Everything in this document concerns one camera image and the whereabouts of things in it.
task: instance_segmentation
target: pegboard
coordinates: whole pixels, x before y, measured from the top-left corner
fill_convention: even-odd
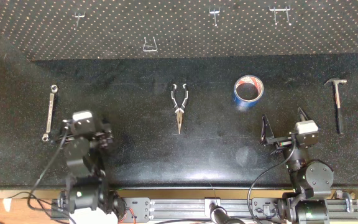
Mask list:
[[[29,60],[354,53],[358,0],[0,0],[0,32]]]

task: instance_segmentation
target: pliers handle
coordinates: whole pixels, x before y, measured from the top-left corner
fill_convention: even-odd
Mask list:
[[[185,99],[183,100],[183,103],[181,104],[181,106],[178,106],[178,103],[175,99],[175,91],[177,89],[176,84],[172,85],[172,90],[171,90],[171,99],[172,99],[172,103],[173,103],[173,108],[175,109],[175,113],[177,113],[178,111],[184,113],[185,112],[185,108],[187,105],[187,100],[189,97],[189,91],[187,90],[187,85],[183,84],[183,89],[185,89]]]

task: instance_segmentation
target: pliers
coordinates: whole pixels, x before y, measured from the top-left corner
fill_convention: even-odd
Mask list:
[[[177,89],[176,84],[173,84],[172,90],[171,90],[171,99],[173,102],[173,108],[175,109],[175,113],[177,114],[177,123],[178,123],[179,134],[180,134],[180,129],[181,129],[181,122],[183,120],[183,114],[185,113],[185,108],[186,108],[187,100],[189,97],[189,91],[187,90],[186,84],[183,84],[183,88],[185,89],[185,99],[183,100],[183,103],[181,104],[180,107],[178,106],[178,103],[175,99],[175,91]]]

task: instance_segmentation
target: hammer handle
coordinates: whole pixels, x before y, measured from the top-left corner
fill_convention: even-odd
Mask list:
[[[343,119],[342,119],[341,108],[336,108],[336,119],[338,125],[338,134],[343,134]]]

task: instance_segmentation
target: hammer head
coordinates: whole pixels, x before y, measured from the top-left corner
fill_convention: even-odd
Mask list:
[[[347,80],[341,80],[340,78],[331,78],[325,84],[327,84],[329,82],[332,82],[334,85],[338,85],[340,83],[342,83],[342,84],[347,83]]]

